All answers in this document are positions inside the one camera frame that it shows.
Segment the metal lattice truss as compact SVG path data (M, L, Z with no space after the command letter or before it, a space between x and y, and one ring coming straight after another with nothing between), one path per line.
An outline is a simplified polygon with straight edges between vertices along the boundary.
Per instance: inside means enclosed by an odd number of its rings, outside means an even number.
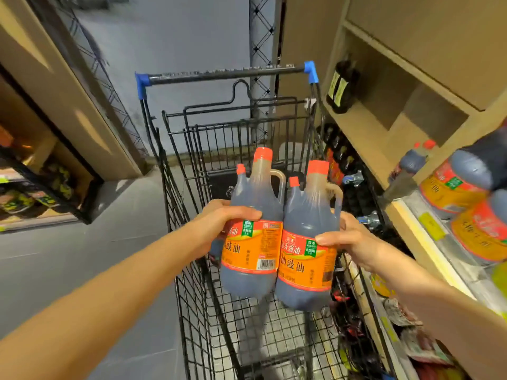
M121 126L129 136L134 147L144 159L147 158L149 152L128 110L115 90L108 73L110 64L104 57L95 38L79 21L71 7L64 5L63 0L49 0L49 2L54 7L57 15L62 19L79 53L84 58L88 69L100 85L101 90L105 93L107 101L115 111L116 116L121 122Z
M276 31L276 0L249 0L250 28L250 66L263 68L274 63L274 35ZM251 108L251 117L265 120L272 108L268 102L273 98L273 76L253 76L250 78L251 96L261 100L261 106Z

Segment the person's left hand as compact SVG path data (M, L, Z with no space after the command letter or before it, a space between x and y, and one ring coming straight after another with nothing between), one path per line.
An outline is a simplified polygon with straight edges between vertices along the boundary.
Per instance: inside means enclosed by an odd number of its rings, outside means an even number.
M232 205L231 201L213 199L190 222L190 241L196 242L196 247L193 249L195 259L206 255L211 248L213 240L218 238L218 236L226 237L229 227L235 223L224 220L224 207L246 206L235 206Z

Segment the person's right forearm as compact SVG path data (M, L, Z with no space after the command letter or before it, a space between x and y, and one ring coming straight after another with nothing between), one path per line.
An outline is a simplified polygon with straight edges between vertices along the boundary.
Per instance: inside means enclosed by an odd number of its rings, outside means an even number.
M507 321L381 242L368 262L474 380L507 380Z

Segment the person's right hand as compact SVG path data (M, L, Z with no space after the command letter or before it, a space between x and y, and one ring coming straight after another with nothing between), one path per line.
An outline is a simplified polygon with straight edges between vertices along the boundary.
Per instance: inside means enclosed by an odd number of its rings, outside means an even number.
M339 229L328 232L345 232L349 241L345 247L335 247L344 250L357 265L372 272L376 266L383 241L371 233L352 214L340 213Z

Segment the row of yellow-green packets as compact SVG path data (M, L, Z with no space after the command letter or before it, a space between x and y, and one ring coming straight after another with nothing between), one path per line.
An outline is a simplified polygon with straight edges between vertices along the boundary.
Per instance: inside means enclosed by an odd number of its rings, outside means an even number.
M81 198L76 191L77 180L67 167L55 159L49 159L41 167L43 182L59 192L71 204L78 205ZM0 220L7 218L31 219L48 210L66 213L67 210L47 192L22 177L0 174Z

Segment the row of dark sauce bottles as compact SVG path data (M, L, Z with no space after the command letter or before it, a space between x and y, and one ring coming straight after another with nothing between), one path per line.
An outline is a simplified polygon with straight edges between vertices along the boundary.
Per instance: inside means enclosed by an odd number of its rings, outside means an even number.
M334 122L325 122L323 129L318 127L317 131L323 134L322 146L325 160L329 162L330 181L337 185L348 184L358 170L358 157L352 144Z

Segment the large soy sauce bottle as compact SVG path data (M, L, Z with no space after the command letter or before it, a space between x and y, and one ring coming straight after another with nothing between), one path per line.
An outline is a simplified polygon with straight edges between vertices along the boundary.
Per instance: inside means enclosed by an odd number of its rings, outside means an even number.
M453 236L479 264L507 260L507 189L462 212L450 222Z
M491 133L455 150L419 185L434 213L450 220L507 185L507 117Z
M329 162L308 162L300 232L282 232L274 293L286 307L317 312L331 300L337 249L320 246L315 236L339 229L343 191L328 182Z
M237 298L263 298L275 286L280 260L285 174L272 168L273 151L255 150L244 190L232 205L262 211L258 221L238 221L227 233L220 259L220 280Z

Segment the pile of snack packets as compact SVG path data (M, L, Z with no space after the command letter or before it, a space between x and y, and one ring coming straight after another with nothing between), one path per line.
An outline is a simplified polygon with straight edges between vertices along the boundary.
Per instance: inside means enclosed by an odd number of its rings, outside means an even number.
M365 274L398 380L469 380L449 352L394 297L376 274Z

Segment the wooden display cabinet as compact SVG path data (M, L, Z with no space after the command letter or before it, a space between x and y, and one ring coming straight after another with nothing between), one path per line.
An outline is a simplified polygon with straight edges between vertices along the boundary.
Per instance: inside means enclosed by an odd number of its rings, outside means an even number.
M80 204L43 182L40 170L49 159L76 178ZM104 182L146 170L49 0L0 0L0 174L29 180L67 210L0 220L0 234L89 224Z

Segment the black cart seat flap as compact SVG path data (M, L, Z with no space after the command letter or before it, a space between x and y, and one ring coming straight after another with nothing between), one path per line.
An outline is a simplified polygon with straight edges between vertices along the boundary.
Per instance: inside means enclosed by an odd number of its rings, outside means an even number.
M208 186L212 199L230 200L236 183L235 169L208 172Z

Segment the small soy sauce bottle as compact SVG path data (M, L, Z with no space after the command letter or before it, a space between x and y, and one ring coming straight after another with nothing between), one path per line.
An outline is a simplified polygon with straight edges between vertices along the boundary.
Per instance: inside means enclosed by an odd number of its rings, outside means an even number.
M237 164L236 165L236 173L237 173L237 183L234 187L234 191L231 196L231 199L230 200L224 199L226 201L231 201L231 200L236 201L236 197L238 196L238 194L240 194L244 190L244 188L248 182L248 178L246 177L246 168L245 168L244 164ZM220 266L220 259L221 259L221 255L222 255L224 242L225 242L225 236L218 236L218 238L213 240L211 248L208 252L208 256L209 256L211 263L217 268L219 268L219 266Z
M284 229L292 233L300 232L301 213L303 203L303 191L299 176L289 178L289 197L284 209L283 226Z
M391 171L388 182L393 183L402 173L414 176L426 164L434 146L436 146L434 140L414 143L413 147L403 155Z

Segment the yellow shelf price tag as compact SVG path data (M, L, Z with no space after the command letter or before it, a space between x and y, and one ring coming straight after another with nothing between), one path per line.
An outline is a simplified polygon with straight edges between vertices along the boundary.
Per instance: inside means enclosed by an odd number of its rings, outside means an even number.
M431 212L422 212L418 215L417 219L434 242L441 241L449 234L447 229L442 226L439 220L434 217Z

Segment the dark bottles with yellow labels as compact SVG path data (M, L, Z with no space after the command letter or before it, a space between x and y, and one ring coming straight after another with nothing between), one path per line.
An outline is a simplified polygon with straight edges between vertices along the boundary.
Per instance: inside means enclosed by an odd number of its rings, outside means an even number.
M335 65L326 102L336 114L345 114L352 106L360 78L356 60L344 59Z

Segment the wooden shelving unit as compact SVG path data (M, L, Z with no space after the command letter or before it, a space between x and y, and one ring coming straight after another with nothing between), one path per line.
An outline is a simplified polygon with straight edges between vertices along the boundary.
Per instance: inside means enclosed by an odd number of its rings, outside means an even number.
M280 62L314 61L320 117L338 124L383 189L377 200L388 226L424 268L507 321L507 260L479 264L450 229L462 212L440 219L418 189L455 150L507 117L507 0L283 1ZM352 106L336 114L326 93L344 59L357 61L360 78ZM398 161L426 140L436 142L426 164L390 184ZM449 233L439 242L417 219L426 211Z

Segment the person's left forearm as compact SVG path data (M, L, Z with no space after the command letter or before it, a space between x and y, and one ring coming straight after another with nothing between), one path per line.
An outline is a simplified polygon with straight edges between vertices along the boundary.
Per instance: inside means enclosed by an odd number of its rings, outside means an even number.
M0 380L85 380L203 243L202 219L124 259L0 340Z

